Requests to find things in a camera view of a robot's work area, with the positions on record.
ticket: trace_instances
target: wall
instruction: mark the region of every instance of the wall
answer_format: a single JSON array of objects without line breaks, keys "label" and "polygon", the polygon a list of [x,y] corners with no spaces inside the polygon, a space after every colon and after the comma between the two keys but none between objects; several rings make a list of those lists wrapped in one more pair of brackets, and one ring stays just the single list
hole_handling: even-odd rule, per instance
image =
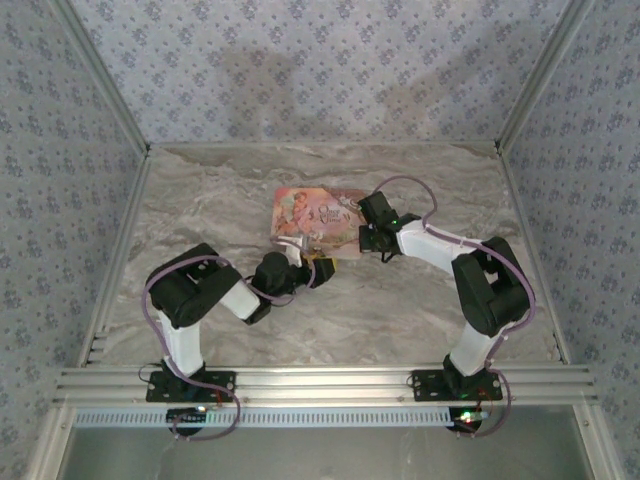
[{"label": "wall", "polygon": [[492,140],[566,0],[73,0],[151,143]]},{"label": "wall", "polygon": [[599,0],[509,155],[573,360],[640,478],[640,7]]},{"label": "wall", "polygon": [[138,163],[44,1],[0,11],[0,478],[88,327]]}]

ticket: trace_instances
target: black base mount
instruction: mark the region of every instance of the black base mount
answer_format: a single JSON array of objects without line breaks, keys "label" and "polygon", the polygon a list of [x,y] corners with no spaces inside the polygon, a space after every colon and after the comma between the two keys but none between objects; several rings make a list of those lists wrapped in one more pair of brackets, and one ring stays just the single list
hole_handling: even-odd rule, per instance
[{"label": "black base mount", "polygon": [[414,370],[409,385],[416,402],[486,402],[502,400],[500,378],[495,373],[481,370],[465,388],[452,390],[445,370]]},{"label": "black base mount", "polygon": [[[210,383],[235,391],[236,372],[207,371],[203,366],[189,377],[203,383]],[[191,385],[174,375],[167,364],[162,362],[162,371],[153,372],[147,387],[149,403],[230,403],[231,397],[209,388]]]}]

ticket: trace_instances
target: robotic arm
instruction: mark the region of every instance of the robotic arm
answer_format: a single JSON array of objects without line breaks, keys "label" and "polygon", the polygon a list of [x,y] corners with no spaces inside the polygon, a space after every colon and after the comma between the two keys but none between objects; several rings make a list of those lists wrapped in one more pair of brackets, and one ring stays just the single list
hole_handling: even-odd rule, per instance
[{"label": "robotic arm", "polygon": [[429,226],[413,214],[399,216],[382,192],[359,202],[368,225],[360,227],[360,249],[420,258],[454,276],[467,324],[458,344],[444,359],[444,380],[456,398],[464,398],[490,376],[485,361],[503,330],[529,309],[526,290],[506,266],[469,244],[482,244],[522,270],[506,240],[470,240]]},{"label": "robotic arm", "polygon": [[[215,305],[223,305],[246,324],[253,325],[270,312],[272,305],[278,305],[279,298],[292,295],[300,285],[309,284],[310,265],[303,260],[301,250],[291,246],[295,239],[290,240],[286,254],[270,252],[264,256],[250,283],[231,265],[221,265],[214,260],[196,261],[196,257],[219,257],[206,243],[165,263],[149,275],[147,283],[161,271],[194,259],[193,263],[164,275],[149,290],[169,353],[180,372],[194,379],[204,374],[199,322]],[[315,276],[309,286],[315,288],[329,280],[335,268],[331,259],[311,261]],[[163,370],[173,374],[176,382],[181,382],[166,358]]]}]

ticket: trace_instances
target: illustrated cover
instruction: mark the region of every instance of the illustrated cover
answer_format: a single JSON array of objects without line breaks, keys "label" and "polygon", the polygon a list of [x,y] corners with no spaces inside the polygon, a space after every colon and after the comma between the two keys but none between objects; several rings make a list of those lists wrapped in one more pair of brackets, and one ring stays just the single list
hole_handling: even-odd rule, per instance
[{"label": "illustrated cover", "polygon": [[316,253],[358,259],[358,228],[365,223],[358,201],[366,196],[356,189],[281,187],[275,193],[271,234],[304,234]]}]

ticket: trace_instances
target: pink book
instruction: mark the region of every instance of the pink book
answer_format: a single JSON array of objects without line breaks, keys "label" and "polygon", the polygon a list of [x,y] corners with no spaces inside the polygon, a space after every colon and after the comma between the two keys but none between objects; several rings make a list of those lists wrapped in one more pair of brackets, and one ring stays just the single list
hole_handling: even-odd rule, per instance
[{"label": "pink book", "polygon": [[271,234],[306,235],[312,251],[356,260],[358,228],[364,225],[358,201],[366,195],[349,188],[281,187],[275,194]]}]

